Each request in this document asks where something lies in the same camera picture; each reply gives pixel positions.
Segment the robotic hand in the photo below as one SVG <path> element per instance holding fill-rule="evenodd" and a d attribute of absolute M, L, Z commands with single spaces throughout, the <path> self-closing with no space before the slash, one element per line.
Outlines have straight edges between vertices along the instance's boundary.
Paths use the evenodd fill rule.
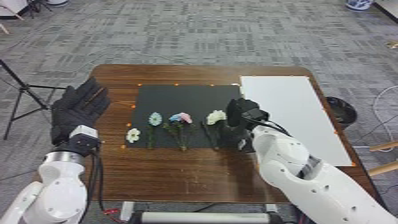
<path fill-rule="evenodd" d="M 398 224 L 357 182 L 308 151 L 270 115 L 245 99 L 228 106 L 228 124 L 245 125 L 260 175 L 318 224 Z"/>
<path fill-rule="evenodd" d="M 0 224 L 16 224 L 23 216 L 27 224 L 77 224 L 87 208 L 87 190 L 80 181 L 84 158 L 96 154 L 100 139 L 94 126 L 110 100 L 107 89 L 91 78 L 78 89 L 68 87 L 52 107 L 54 151 L 39 166 L 41 182 L 23 189 Z"/>
<path fill-rule="evenodd" d="M 66 88 L 62 98 L 52 106 L 52 142 L 59 145 L 70 140 L 70 134 L 75 128 L 84 125 L 94 127 L 96 120 L 109 108 L 109 89 L 89 78 L 78 89 Z"/>

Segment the black mat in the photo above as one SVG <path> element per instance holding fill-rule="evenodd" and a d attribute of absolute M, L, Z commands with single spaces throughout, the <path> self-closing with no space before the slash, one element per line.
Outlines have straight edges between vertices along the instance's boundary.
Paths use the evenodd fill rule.
<path fill-rule="evenodd" d="M 206 116 L 213 110 L 226 111 L 231 99 L 238 98 L 238 86 L 142 86 L 132 120 L 132 128 L 141 130 L 141 140 L 133 144 L 126 142 L 128 147 L 146 148 L 148 146 L 148 118 L 151 113 L 158 112 L 164 122 L 169 122 L 169 117 L 185 112 L 192 116 L 196 125 L 189 148 L 212 148 L 199 122 L 206 121 Z M 178 147 L 162 125 L 155 129 L 155 139 L 155 149 Z"/>

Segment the black glove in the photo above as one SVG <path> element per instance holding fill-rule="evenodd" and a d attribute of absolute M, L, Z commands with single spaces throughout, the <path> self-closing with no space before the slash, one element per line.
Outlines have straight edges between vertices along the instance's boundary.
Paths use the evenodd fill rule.
<path fill-rule="evenodd" d="M 94 77 L 89 78 L 78 89 L 68 86 L 62 98 L 52 106 L 54 145 L 68 142 L 70 134 L 78 125 L 94 127 L 110 104 L 107 94 L 109 90 L 100 86 Z"/>

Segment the flower stem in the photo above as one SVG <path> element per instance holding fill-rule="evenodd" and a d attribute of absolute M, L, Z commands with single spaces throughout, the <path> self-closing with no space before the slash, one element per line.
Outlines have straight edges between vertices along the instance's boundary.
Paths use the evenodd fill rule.
<path fill-rule="evenodd" d="M 155 145 L 155 127 L 149 125 L 148 127 L 148 149 L 153 149 Z"/>

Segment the gray carpet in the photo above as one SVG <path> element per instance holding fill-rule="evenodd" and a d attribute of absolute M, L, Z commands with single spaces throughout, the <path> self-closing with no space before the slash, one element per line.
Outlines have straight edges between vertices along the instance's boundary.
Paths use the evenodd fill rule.
<path fill-rule="evenodd" d="M 73 0 L 54 10 L 43 10 L 36 19 L 25 16 L 23 22 L 2 21 L 13 34 L 0 33 L 0 57 L 27 82 L 78 85 L 94 66 L 107 63 L 299 65 L 313 71 L 325 95 L 343 98 L 357 108 L 359 120 L 347 129 L 352 142 L 379 125 L 373 98 L 398 85 L 398 51 L 386 47 L 388 41 L 398 40 L 398 25 L 375 8 L 352 12 L 340 0 Z M 0 92 L 4 130 L 18 92 L 2 82 Z M 380 99 L 382 120 L 398 113 L 396 99 L 398 92 L 391 91 Z M 23 99 L 22 111 L 32 107 Z M 0 141 L 0 179 L 39 166 L 52 149 L 45 116 L 50 114 L 38 113 L 20 120 L 9 140 Z M 388 141 L 380 127 L 356 145 Z M 359 150 L 366 167 L 395 161 L 396 154 Z M 0 214 L 30 179 L 32 174 L 25 174 L 0 181 Z M 398 184 L 396 172 L 373 180 L 384 192 Z M 396 193 L 398 188 L 384 195 L 393 214 Z M 162 206 L 151 204 L 149 208 L 178 208 Z M 100 223 L 94 210 L 89 217 L 87 223 Z"/>

